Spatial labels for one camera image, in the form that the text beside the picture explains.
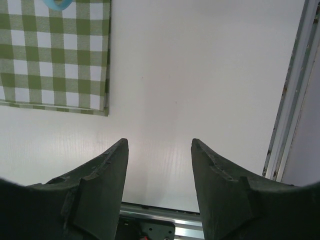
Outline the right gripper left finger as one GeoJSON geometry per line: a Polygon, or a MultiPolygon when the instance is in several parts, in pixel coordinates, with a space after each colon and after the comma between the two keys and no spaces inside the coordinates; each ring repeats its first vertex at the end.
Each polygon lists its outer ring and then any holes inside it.
{"type": "Polygon", "coordinates": [[[129,159],[122,138],[99,156],[45,184],[0,181],[3,240],[113,240],[129,159]]]}

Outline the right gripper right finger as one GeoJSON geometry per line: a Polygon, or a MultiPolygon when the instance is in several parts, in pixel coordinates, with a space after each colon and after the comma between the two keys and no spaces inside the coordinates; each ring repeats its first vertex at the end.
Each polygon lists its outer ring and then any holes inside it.
{"type": "Polygon", "coordinates": [[[294,186],[270,180],[196,138],[191,159],[205,239],[319,239],[319,183],[294,186]]]}

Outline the green white checkered cloth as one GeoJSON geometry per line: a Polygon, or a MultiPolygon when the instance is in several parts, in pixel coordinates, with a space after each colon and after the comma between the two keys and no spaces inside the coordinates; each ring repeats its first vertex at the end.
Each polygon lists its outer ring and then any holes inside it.
{"type": "Polygon", "coordinates": [[[107,116],[110,33],[109,0],[1,1],[1,105],[107,116]]]}

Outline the light blue mug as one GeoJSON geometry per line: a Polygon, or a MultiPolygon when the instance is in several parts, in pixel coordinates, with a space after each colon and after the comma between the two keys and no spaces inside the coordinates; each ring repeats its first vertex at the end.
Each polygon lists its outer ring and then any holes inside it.
{"type": "Polygon", "coordinates": [[[58,3],[56,3],[55,0],[42,0],[42,2],[51,10],[63,11],[71,5],[73,0],[62,0],[58,3]]]}

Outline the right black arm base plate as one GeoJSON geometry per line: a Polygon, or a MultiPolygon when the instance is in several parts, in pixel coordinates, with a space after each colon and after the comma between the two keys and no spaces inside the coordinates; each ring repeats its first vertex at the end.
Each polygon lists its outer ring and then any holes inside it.
{"type": "Polygon", "coordinates": [[[172,222],[130,218],[121,216],[115,240],[174,240],[175,225],[172,222]]]}

